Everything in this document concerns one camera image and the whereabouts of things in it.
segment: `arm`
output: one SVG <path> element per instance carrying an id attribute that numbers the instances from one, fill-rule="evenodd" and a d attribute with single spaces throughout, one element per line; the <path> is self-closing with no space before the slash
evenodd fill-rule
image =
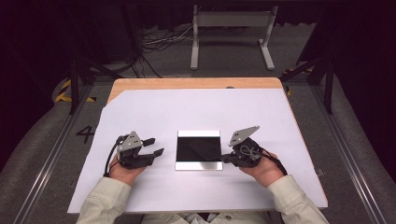
<path id="1" fill-rule="evenodd" d="M 273 162 L 262 157 L 258 166 L 240 170 L 274 194 L 276 210 L 282 214 L 285 223 L 328 223 L 293 176 L 283 175 Z"/>
<path id="2" fill-rule="evenodd" d="M 125 208 L 134 180 L 145 170 L 125 169 L 116 157 L 110 164 L 109 177 L 99 179 L 81 206 L 77 223 L 113 223 Z"/>

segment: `white sleeve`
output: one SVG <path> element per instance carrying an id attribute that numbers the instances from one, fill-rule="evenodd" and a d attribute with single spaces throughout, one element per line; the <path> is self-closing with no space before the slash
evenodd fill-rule
<path id="1" fill-rule="evenodd" d="M 292 175 L 283 176 L 268 189 L 274 194 L 276 211 L 285 223 L 329 223 Z"/>
<path id="2" fill-rule="evenodd" d="M 113 223 L 124 211 L 131 187 L 102 177 L 81 206 L 77 223 Z"/>

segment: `gray bracket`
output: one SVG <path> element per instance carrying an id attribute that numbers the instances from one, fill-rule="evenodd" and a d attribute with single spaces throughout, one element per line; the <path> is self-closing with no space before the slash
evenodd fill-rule
<path id="1" fill-rule="evenodd" d="M 230 140 L 230 143 L 228 144 L 229 147 L 233 147 L 235 145 L 238 145 L 239 143 L 245 141 L 247 138 L 249 138 L 253 133 L 255 133 L 257 130 L 260 129 L 260 126 L 253 126 L 250 128 L 242 129 L 239 131 L 236 131 L 233 133 L 233 137 Z"/>
<path id="2" fill-rule="evenodd" d="M 131 148 L 142 147 L 143 142 L 140 140 L 139 136 L 135 131 L 132 131 L 123 143 L 119 146 L 118 151 L 126 151 Z"/>

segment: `wooden edge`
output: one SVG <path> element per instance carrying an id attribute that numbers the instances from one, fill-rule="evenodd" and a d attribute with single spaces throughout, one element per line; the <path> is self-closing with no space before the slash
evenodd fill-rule
<path id="1" fill-rule="evenodd" d="M 130 90 L 225 89 L 227 87 L 283 88 L 277 77 L 120 78 L 114 81 L 107 103 L 123 91 Z"/>

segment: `black square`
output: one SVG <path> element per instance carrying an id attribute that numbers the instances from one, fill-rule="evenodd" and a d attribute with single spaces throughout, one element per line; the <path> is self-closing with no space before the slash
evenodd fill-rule
<path id="1" fill-rule="evenodd" d="M 220 137 L 178 137 L 176 161 L 221 161 Z"/>

